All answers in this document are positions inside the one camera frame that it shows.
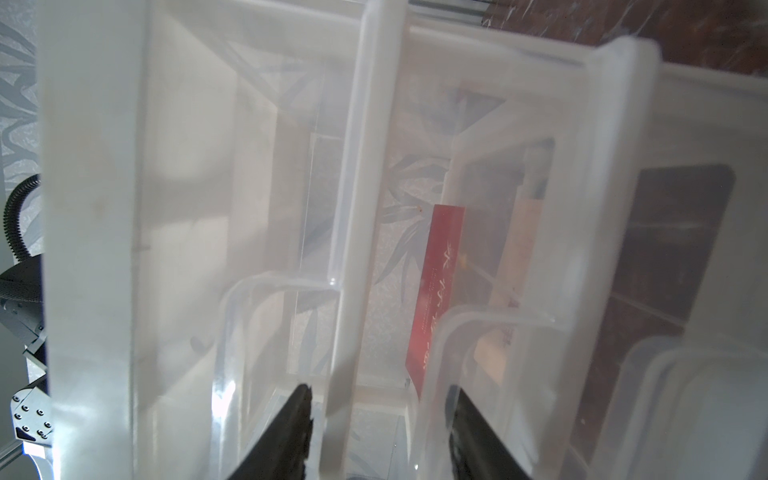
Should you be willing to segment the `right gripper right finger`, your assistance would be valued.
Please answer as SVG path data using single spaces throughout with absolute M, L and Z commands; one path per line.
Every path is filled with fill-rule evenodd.
M 446 398 L 446 426 L 454 479 L 530 479 L 467 393 L 456 384 L 450 386 Z

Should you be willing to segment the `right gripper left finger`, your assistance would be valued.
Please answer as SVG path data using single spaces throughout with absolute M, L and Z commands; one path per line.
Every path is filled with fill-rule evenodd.
M 313 433 L 312 389 L 299 384 L 231 480 L 304 480 Z

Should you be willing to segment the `white plastic drawer organizer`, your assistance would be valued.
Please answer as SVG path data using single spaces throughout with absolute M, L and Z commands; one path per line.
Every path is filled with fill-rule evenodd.
M 339 154 L 369 1 L 43 1 L 44 282 L 58 479 L 216 479 L 228 291 L 263 272 L 312 151 Z M 767 82 L 408 5 L 340 479 L 408 479 L 405 367 L 449 135 L 514 52 L 653 42 L 660 65 L 607 303 L 554 479 L 767 475 Z

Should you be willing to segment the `red item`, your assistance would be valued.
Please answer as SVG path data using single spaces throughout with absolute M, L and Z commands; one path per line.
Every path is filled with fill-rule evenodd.
M 434 330 L 451 307 L 466 209 L 435 205 L 425 248 L 405 367 L 416 395 L 423 392 Z

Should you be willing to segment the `clear plastic drawer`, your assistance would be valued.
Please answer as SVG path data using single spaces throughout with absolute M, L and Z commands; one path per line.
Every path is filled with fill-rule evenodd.
M 516 471 L 558 476 L 637 184 L 658 78 L 651 41 L 514 52 L 475 84 L 417 278 L 408 479 L 448 479 L 459 396 Z
M 225 297 L 211 404 L 216 479 L 230 479 L 299 384 L 312 389 L 306 477 L 342 478 L 354 410 L 390 405 L 390 394 L 358 389 L 357 373 L 407 17 L 404 1 L 367 2 L 347 65 L 323 68 L 316 110 L 330 114 L 340 100 L 339 154 L 312 151 L 299 163 L 286 223 L 269 228 L 268 266 Z

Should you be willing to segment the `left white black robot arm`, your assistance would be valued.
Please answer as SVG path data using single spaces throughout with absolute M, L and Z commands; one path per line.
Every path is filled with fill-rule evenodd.
M 52 479 L 54 427 L 45 348 L 43 256 L 30 253 L 20 226 L 24 203 L 40 185 L 37 174 L 19 183 L 8 196 L 2 217 L 5 240 L 16 263 L 1 274 L 1 325 L 23 344 L 23 357 L 32 369 L 32 379 L 11 397 L 10 414 L 15 439 L 1 449 L 1 467 L 5 469 L 22 456 L 27 456 L 35 464 L 40 479 Z

